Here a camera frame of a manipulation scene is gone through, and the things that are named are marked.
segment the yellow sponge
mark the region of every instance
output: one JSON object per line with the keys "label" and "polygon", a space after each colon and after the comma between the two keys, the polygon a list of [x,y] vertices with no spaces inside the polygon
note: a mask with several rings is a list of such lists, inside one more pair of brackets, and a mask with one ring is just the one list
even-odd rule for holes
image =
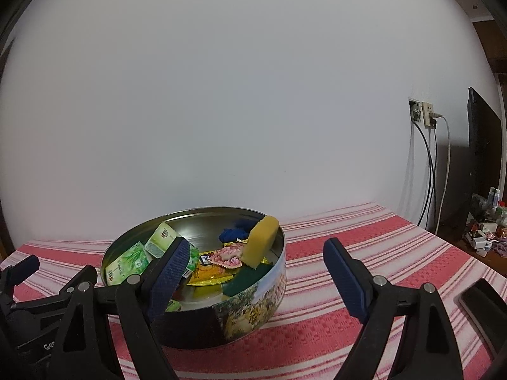
{"label": "yellow sponge", "polygon": [[278,220],[272,216],[266,216],[259,221],[248,236],[241,261],[256,269],[273,245],[279,225]]}

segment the white cable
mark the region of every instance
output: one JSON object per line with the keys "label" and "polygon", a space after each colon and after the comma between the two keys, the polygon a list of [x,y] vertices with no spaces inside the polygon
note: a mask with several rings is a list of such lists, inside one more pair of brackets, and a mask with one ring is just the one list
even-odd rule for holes
{"label": "white cable", "polygon": [[449,178],[449,167],[451,165],[451,131],[449,130],[449,123],[447,121],[447,118],[445,118],[442,114],[430,113],[429,115],[430,115],[430,117],[433,117],[433,118],[443,118],[444,121],[445,121],[445,125],[447,126],[447,170],[446,170],[446,173],[445,173],[444,192],[442,194],[442,199],[440,200],[440,208],[439,208],[439,217],[438,217],[438,220],[437,220],[437,228],[435,229],[435,236],[436,236],[437,233],[439,232],[440,216],[442,215],[442,206],[444,205],[445,191],[447,190],[447,180]]}

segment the red and white striped tablecloth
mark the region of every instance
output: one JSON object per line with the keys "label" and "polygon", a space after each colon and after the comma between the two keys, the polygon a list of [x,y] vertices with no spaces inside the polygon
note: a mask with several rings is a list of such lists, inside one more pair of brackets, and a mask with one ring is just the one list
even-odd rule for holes
{"label": "red and white striped tablecloth", "polygon": [[[475,327],[458,308],[457,296],[484,277],[505,299],[506,279],[445,241],[376,204],[363,204],[285,222],[287,289],[273,318],[246,338],[216,349],[164,349],[180,378],[333,378],[359,333],[331,280],[323,259],[324,241],[338,237],[352,257],[391,283],[420,287],[432,282],[449,313],[466,380],[477,379],[491,359]],[[17,301],[56,294],[83,265],[100,267],[110,242],[26,243],[1,267],[35,254],[40,270],[16,287]],[[403,318],[395,320],[377,371],[387,378],[400,340]],[[126,378],[138,378],[119,321],[111,329]]]}

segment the white wall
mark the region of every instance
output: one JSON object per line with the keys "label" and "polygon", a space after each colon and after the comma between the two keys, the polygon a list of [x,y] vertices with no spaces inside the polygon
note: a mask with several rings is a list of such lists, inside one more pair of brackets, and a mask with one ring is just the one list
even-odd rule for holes
{"label": "white wall", "polygon": [[36,0],[0,86],[2,206],[16,245],[206,205],[416,221],[408,98],[466,147],[469,86],[499,113],[454,0]]}

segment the metal screw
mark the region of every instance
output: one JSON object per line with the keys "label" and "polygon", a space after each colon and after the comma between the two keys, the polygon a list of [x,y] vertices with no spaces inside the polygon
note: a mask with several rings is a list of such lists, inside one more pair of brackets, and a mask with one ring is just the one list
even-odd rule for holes
{"label": "metal screw", "polygon": [[87,291],[90,288],[90,283],[87,281],[83,281],[83,283],[79,283],[78,290],[79,291]]}
{"label": "metal screw", "polygon": [[127,277],[127,283],[135,286],[137,283],[141,281],[141,276],[139,274],[132,274]]}
{"label": "metal screw", "polygon": [[387,284],[387,279],[383,276],[383,275],[376,275],[374,278],[373,278],[373,282],[377,285],[377,286],[385,286]]}
{"label": "metal screw", "polygon": [[424,283],[424,286],[422,286],[422,288],[428,293],[435,293],[436,291],[436,288],[432,283]]}

